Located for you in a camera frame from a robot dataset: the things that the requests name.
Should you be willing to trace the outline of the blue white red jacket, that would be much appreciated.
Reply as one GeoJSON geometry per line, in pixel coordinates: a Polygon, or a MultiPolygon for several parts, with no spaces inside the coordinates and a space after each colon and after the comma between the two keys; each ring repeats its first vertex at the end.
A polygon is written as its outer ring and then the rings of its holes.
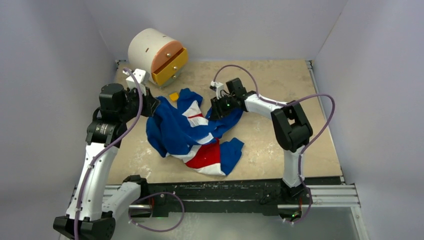
{"type": "Polygon", "coordinates": [[[234,137],[221,141],[243,115],[233,110],[220,120],[211,120],[211,112],[203,114],[203,97],[184,88],[176,106],[159,96],[159,105],[146,121],[146,136],[150,145],[163,158],[172,156],[187,167],[205,175],[227,176],[242,157],[244,143],[234,137]]]}

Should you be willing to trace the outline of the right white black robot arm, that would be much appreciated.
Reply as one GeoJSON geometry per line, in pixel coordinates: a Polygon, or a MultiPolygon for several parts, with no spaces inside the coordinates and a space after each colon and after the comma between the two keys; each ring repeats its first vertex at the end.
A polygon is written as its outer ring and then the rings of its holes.
{"type": "Polygon", "coordinates": [[[236,110],[255,113],[271,120],[277,143],[284,151],[284,172],[280,196],[288,204],[300,198],[304,190],[302,156],[313,135],[312,126],[299,103],[273,101],[247,91],[239,78],[225,84],[211,81],[215,92],[211,102],[210,119],[223,120],[236,110]]]}

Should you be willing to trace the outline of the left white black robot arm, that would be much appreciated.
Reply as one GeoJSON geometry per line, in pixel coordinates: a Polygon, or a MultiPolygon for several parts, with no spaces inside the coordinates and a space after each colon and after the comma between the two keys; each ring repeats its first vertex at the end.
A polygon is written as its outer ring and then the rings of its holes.
{"type": "Polygon", "coordinates": [[[139,175],[127,177],[107,200],[104,194],[121,142],[133,129],[127,123],[153,116],[159,104],[144,85],[137,89],[110,83],[101,88],[99,107],[86,130],[81,176],[65,215],[54,219],[54,230],[71,240],[110,240],[130,204],[148,201],[146,179],[139,175]]]}

